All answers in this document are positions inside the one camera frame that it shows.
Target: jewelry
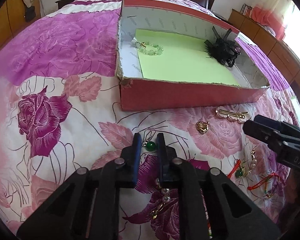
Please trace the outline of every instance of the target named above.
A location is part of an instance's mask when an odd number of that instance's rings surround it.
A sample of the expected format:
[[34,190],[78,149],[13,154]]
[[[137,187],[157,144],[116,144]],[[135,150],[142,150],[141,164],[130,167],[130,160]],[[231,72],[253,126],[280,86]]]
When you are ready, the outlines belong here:
[[152,130],[151,129],[146,129],[146,130],[150,130],[150,132],[147,133],[146,135],[146,139],[142,142],[141,146],[142,147],[145,147],[149,152],[154,152],[157,148],[155,142],[153,141],[150,141],[151,138],[153,137],[153,133],[152,133]]
[[[146,55],[156,56],[156,55],[161,55],[162,52],[163,52],[163,47],[162,46],[160,46],[160,45],[158,45],[156,43],[150,43],[149,41],[145,41],[145,42],[142,42],[142,43],[136,42],[136,45],[137,45],[137,49],[140,52],[142,52],[142,53],[144,53]],[[154,48],[157,48],[157,51],[154,51],[152,49],[151,50],[147,50],[146,49],[146,45],[152,46]]]
[[[256,189],[256,188],[259,188],[261,187],[263,184],[267,184],[268,180],[271,179],[272,177],[277,177],[278,178],[278,184],[279,184],[279,181],[280,181],[280,176],[278,174],[276,174],[275,172],[272,172],[270,173],[267,177],[263,178],[261,181],[259,181],[256,185],[253,185],[252,187],[247,187],[247,190],[253,190],[253,189]],[[265,194],[267,197],[272,197],[272,195],[274,194],[276,188],[273,190],[272,194],[268,194],[265,190]]]
[[222,106],[216,108],[216,117],[226,118],[228,121],[238,121],[238,123],[243,123],[248,114],[248,112],[231,112]]
[[195,127],[199,133],[206,133],[209,130],[209,122],[197,122]]
[[167,203],[169,203],[171,201],[171,198],[170,198],[170,189],[168,189],[168,188],[162,188],[160,186],[159,178],[155,179],[155,183],[157,185],[157,189],[161,190],[161,194],[163,196],[162,196],[162,199],[161,199],[162,202],[157,206],[157,208],[155,208],[154,210],[152,210],[150,212],[150,217],[152,219],[156,219],[156,217],[158,216],[158,213],[164,208],[165,204],[167,204]]
[[256,167],[257,159],[254,155],[255,153],[256,153],[255,151],[253,151],[253,150],[251,151],[252,160],[251,160],[251,168],[250,169],[246,170],[246,166],[241,164],[241,160],[235,160],[234,167],[231,170],[231,172],[228,174],[227,177],[230,179],[233,173],[237,179],[241,178],[242,176],[247,177],[252,172],[252,169],[254,169]]

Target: gold rose pendant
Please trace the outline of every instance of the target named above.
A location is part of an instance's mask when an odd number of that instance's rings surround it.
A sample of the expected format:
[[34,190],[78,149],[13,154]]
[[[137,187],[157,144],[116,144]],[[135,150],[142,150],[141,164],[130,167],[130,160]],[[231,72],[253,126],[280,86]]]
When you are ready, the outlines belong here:
[[197,122],[196,129],[199,133],[206,133],[209,130],[209,122]]

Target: metal rivet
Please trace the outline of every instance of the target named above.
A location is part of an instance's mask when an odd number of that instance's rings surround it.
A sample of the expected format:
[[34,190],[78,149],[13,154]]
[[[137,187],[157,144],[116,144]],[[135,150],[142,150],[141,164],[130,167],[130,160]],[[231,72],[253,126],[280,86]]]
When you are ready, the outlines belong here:
[[220,170],[218,168],[212,168],[210,173],[214,176],[218,176],[220,174]]
[[124,158],[116,158],[114,160],[114,163],[118,164],[118,165],[122,165],[122,164],[124,164]]
[[81,168],[77,169],[77,173],[79,175],[86,174],[87,173],[87,168],[81,167]]
[[173,162],[175,165],[179,165],[179,164],[182,163],[182,159],[181,159],[181,158],[174,158],[174,159],[172,160],[172,162]]

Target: green paper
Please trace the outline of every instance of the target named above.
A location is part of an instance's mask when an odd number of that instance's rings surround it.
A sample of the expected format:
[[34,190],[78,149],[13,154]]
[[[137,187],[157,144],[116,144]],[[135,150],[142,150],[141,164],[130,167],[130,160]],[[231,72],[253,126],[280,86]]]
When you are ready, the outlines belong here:
[[210,58],[205,40],[176,34],[136,30],[139,42],[163,46],[161,55],[150,56],[138,51],[144,78],[173,82],[221,83],[239,86],[231,72]]

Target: wooden dresser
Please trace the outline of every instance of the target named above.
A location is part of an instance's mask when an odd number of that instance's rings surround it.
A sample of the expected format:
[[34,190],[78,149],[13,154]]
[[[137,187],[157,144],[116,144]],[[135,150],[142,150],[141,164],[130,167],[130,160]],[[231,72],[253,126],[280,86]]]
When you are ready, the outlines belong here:
[[23,0],[6,0],[0,8],[0,49],[27,26],[41,18],[39,0],[34,0],[36,17],[26,22]]
[[260,24],[232,9],[228,20],[247,35],[268,56],[295,92],[300,103],[300,60],[283,42],[278,41]]

